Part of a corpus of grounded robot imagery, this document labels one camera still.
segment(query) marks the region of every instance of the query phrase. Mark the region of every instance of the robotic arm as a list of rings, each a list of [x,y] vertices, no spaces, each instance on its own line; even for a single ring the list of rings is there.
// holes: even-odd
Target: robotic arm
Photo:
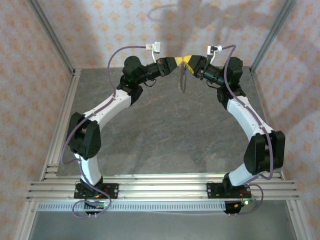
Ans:
[[[188,70],[196,78],[200,80],[206,79],[207,85],[219,85],[219,87],[215,87],[217,88],[218,101],[239,122],[249,140],[248,147],[244,154],[244,163],[234,171],[227,173],[222,183],[214,186],[212,195],[217,196],[217,198],[222,198],[222,196],[226,198],[238,198],[240,189],[244,187],[243,185],[247,181],[270,170],[269,146],[262,126],[266,129],[271,139],[273,169],[282,167],[284,161],[285,136],[281,131],[274,131],[258,117],[262,123],[261,126],[252,116],[252,112],[256,115],[258,114],[250,105],[246,94],[239,84],[240,77],[243,73],[243,62],[239,58],[231,57],[227,67],[227,80],[229,87],[233,93],[245,103],[245,107],[233,98],[226,87],[223,74],[226,66],[220,69],[212,65],[209,57],[200,55],[190,55],[183,59],[181,57],[164,57],[159,58],[152,64],[144,66],[138,57],[130,56],[124,62],[124,68],[122,70],[123,76],[120,79],[120,84],[116,88],[113,102],[102,111],[97,112],[98,109],[113,98],[113,96],[110,96],[97,107],[84,114],[74,113],[70,119],[68,136],[76,125],[86,116],[97,112],[75,132],[69,142],[71,151],[81,160],[83,173],[91,185],[98,189],[103,189],[103,178],[99,171],[97,161],[97,154],[101,147],[100,131],[102,128],[116,114],[138,100],[143,92],[140,84],[147,81],[155,81],[157,77],[170,74],[182,62],[186,64]],[[83,176],[80,181],[86,189],[86,192],[90,193],[89,196],[97,195],[97,192],[88,186]]]
[[[234,99],[226,87],[224,79],[226,66],[223,69],[219,69],[210,64],[210,58],[200,55],[186,56],[183,58],[183,62],[196,78],[200,80],[206,79],[208,86],[209,84],[220,86],[217,87],[218,101],[235,117],[249,140],[244,154],[244,163],[225,175],[222,185],[216,186],[213,195],[221,196],[221,193],[224,193],[228,197],[235,196],[239,191],[238,186],[243,186],[253,178],[270,170],[270,146],[268,146],[266,134],[262,130],[263,127],[271,140],[273,169],[281,168],[284,163],[285,135],[282,131],[274,131],[268,126],[250,105],[239,84],[243,73],[243,62],[237,57],[231,57],[226,72],[230,89],[244,103],[244,106]],[[253,117],[252,113],[257,116],[262,125]]]
[[[98,189],[101,189],[103,185],[103,178],[99,171],[97,160],[97,154],[101,148],[100,132],[102,128],[119,112],[128,108],[139,99],[143,92],[140,84],[147,81],[155,81],[157,77],[164,77],[170,74],[182,61],[181,57],[163,57],[152,64],[144,66],[138,57],[130,56],[124,61],[123,76],[116,88],[113,102],[97,112],[98,109],[105,106],[113,98],[113,96],[110,96],[84,114],[76,112],[71,116],[67,136],[71,134],[72,130],[85,117],[94,113],[75,132],[69,142],[70,150],[77,159],[81,160],[83,173],[91,185]],[[95,190],[91,189],[83,176],[81,176],[80,182],[87,196],[92,197],[98,194]]]

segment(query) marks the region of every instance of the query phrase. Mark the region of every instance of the gray floor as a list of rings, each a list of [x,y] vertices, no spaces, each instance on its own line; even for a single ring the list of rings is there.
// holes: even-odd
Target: gray floor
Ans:
[[[121,68],[111,69],[116,85]],[[187,75],[186,93],[178,90],[176,70],[143,86],[140,99],[114,117],[102,130],[98,164],[104,176],[229,172],[243,162],[248,145],[234,117],[217,100],[216,90]],[[244,67],[242,89],[263,118],[249,68]],[[105,69],[82,70],[71,113],[86,112],[112,93]],[[68,149],[65,159],[73,156]],[[79,175],[76,163],[60,165],[58,175]]]
[[[285,201],[265,201],[248,215],[107,212],[78,219],[37,212],[29,240],[295,240]]]

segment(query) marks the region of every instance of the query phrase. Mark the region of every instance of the yellow tape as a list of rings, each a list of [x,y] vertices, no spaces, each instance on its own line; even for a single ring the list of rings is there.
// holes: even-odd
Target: yellow tape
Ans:
[[[184,61],[182,57],[175,57],[176,66],[179,66]]]
[[[192,55],[188,55],[188,56],[185,56],[183,58],[183,63],[186,65],[186,67],[188,68],[188,70],[190,71],[190,73],[194,74],[195,71],[189,66],[188,62],[190,61]]]
[[[184,62],[185,64],[187,64],[187,63],[190,61],[191,57],[192,57],[192,55],[185,56],[185,57],[183,58],[183,62]]]

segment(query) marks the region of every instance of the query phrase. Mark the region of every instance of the wall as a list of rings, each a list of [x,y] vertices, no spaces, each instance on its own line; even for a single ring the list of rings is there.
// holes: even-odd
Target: wall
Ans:
[[[320,239],[320,4],[298,1],[257,71],[270,124],[286,135],[285,175],[298,181]]]
[[[1,0],[0,9],[0,238],[9,240],[71,77],[26,0]]]
[[[237,44],[235,56],[251,65],[284,0],[55,0],[39,1],[75,68],[106,67],[127,45],[161,41],[160,56],[206,55],[208,45]],[[151,63],[151,52],[126,50]],[[216,58],[223,66],[227,52]]]

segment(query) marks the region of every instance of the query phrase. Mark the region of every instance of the white wire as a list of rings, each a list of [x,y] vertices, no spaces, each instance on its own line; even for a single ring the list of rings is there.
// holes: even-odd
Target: white wire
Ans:
[[[210,64],[214,62],[215,57],[216,57],[216,51],[213,51],[213,57],[210,60]]]
[[[216,211],[215,213],[181,213],[181,212],[168,212],[168,211],[141,211],[140,213],[154,213],[154,214],[167,214],[167,215],[180,215],[180,216],[212,216],[212,215],[225,215],[224,212]]]
[[[153,62],[156,63],[157,61],[156,61],[156,58],[155,58],[155,53],[154,53],[154,51],[155,51],[155,44],[152,43],[151,56],[152,56]]]

